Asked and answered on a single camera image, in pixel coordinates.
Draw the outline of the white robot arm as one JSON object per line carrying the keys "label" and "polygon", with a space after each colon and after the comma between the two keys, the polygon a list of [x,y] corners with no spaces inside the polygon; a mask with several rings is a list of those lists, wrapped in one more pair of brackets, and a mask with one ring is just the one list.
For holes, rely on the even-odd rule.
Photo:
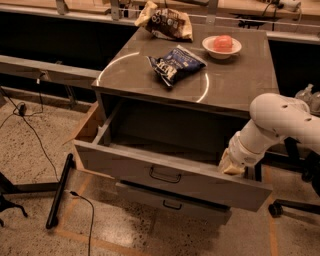
{"label": "white robot arm", "polygon": [[302,100],[280,94],[257,96],[249,107],[250,120],[229,140],[218,171],[239,175],[254,167],[266,151],[291,137],[320,154],[320,118]]}

